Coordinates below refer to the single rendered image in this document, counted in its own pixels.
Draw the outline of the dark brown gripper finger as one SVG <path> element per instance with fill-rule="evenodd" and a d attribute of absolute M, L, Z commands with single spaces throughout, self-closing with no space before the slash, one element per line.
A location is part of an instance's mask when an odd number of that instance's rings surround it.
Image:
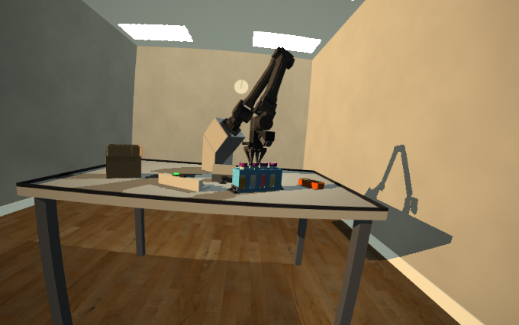
<path fill-rule="evenodd" d="M 253 163 L 253 157 L 254 157 L 255 149 L 248 149 L 248 148 L 243 148 L 243 149 L 245 151 L 245 154 L 247 155 L 249 165 L 251 166 L 252 163 Z"/>
<path fill-rule="evenodd" d="M 260 154 L 261 153 L 261 154 Z M 258 149 L 255 149 L 255 154 L 256 154 L 256 163 L 258 163 L 258 165 L 260 164 L 260 161 L 261 159 L 263 158 L 263 156 L 265 155 L 266 153 L 266 150 L 258 150 Z M 259 156 L 260 154 L 260 156 Z M 259 159 L 259 160 L 258 160 Z"/>

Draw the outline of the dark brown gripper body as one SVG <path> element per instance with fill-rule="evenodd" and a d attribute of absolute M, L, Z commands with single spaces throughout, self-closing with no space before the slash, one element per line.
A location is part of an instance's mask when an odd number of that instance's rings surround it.
<path fill-rule="evenodd" d="M 267 150 L 267 148 L 263 148 L 264 145 L 262 145 L 261 143 L 242 142 L 242 145 L 247 145 L 244 148 L 248 149 Z"/>

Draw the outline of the black table edge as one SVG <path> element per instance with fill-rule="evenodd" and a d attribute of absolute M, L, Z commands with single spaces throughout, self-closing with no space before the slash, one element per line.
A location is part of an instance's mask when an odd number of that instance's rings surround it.
<path fill-rule="evenodd" d="M 170 160 L 159 160 L 159 159 L 141 159 L 146 161 L 157 161 L 157 162 L 168 162 L 168 163 L 188 163 L 188 164 L 199 164 L 202 165 L 202 162 L 182 162 L 182 161 L 170 161 Z M 303 170 L 303 169 L 282 169 L 288 171 L 300 171 L 300 172 L 314 172 L 321 177 L 333 182 L 336 185 L 346 189 L 354 193 L 355 195 L 363 198 L 364 200 L 374 204 L 378 208 L 366 208 L 366 207 L 341 207 L 341 206 L 320 206 L 320 205 L 303 205 L 303 204 L 271 204 L 271 203 L 257 203 L 257 202 L 244 202 L 244 201 L 220 201 L 220 200 L 208 200 L 208 199 L 197 199 L 197 198 L 177 198 L 177 197 L 168 197 L 168 196 L 158 196 L 158 195 L 140 195 L 140 194 L 131 194 L 131 193 L 122 193 L 122 192 L 113 192 L 113 191 L 97 191 L 97 190 L 89 190 L 89 189 L 81 189 L 81 188 L 65 188 L 65 187 L 57 187 L 57 186 L 49 186 L 49 185 L 35 185 L 31 184 L 34 182 L 40 182 L 48 179 L 54 179 L 57 177 L 71 175 L 78 172 L 84 172 L 91 169 L 97 169 L 101 167 L 105 167 L 106 164 L 100 166 L 93 166 L 85 169 L 79 169 L 71 172 L 64 172 L 56 175 L 50 175 L 38 179 L 31 179 L 24 182 L 17 182 L 16 186 L 26 187 L 26 188 L 40 188 L 40 189 L 48 189 L 48 190 L 56 190 L 56 191 L 70 191 L 70 192 L 78 192 L 78 193 L 86 193 L 86 194 L 95 194 L 95 195 L 110 195 L 110 196 L 119 196 L 119 197 L 128 197 L 128 198 L 144 198 L 144 199 L 153 199 L 153 200 L 163 200 L 163 201 L 182 201 L 182 202 L 192 202 L 192 203 L 203 203 L 203 204 L 225 204 L 225 205 L 238 205 L 238 206 L 251 206 L 251 207 L 265 207 L 265 208 L 297 208 L 297 209 L 315 209 L 315 210 L 338 210 L 338 211 L 388 211 L 388 208 L 379 204 L 376 201 L 373 201 L 370 198 L 367 198 L 360 193 L 341 185 L 338 182 L 335 182 L 328 177 L 315 172 L 314 170 Z"/>

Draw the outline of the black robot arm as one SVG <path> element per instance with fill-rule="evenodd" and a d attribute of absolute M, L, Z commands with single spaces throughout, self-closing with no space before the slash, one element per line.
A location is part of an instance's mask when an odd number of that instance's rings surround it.
<path fill-rule="evenodd" d="M 272 59 L 268 67 L 250 94 L 244 100 L 240 99 L 232 111 L 232 116 L 225 118 L 221 122 L 223 126 L 236 136 L 241 132 L 239 128 L 241 123 L 248 123 L 250 121 L 250 129 L 257 129 L 250 131 L 250 143 L 261 143 L 264 146 L 271 146 L 275 140 L 275 132 L 262 130 L 270 130 L 273 126 L 272 120 L 276 115 L 277 95 L 285 70 L 290 69 L 295 61 L 294 56 L 284 47 L 281 48 L 280 46 L 276 48 L 271 57 Z M 253 106 L 256 100 L 265 87 L 265 94 L 261 96 L 260 101 L 258 101 L 254 108 Z M 252 110 L 244 107 L 244 105 Z M 261 117 L 252 117 L 253 113 Z"/>

